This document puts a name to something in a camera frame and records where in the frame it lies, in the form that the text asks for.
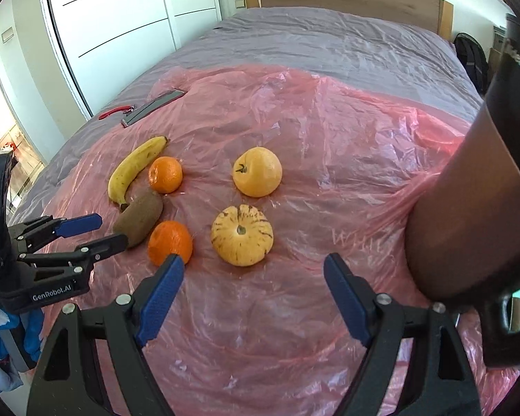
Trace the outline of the blue gloved left hand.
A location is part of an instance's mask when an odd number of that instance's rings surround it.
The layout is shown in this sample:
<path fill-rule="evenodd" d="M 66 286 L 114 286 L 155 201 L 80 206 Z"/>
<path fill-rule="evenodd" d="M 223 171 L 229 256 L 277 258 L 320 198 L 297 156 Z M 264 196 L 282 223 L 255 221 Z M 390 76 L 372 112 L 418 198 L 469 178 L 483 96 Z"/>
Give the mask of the blue gloved left hand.
<path fill-rule="evenodd" d="M 9 314 L 0 309 L 0 393 L 22 385 L 17 364 L 26 355 L 28 368 L 41 354 L 44 314 L 33 309 L 25 314 Z"/>

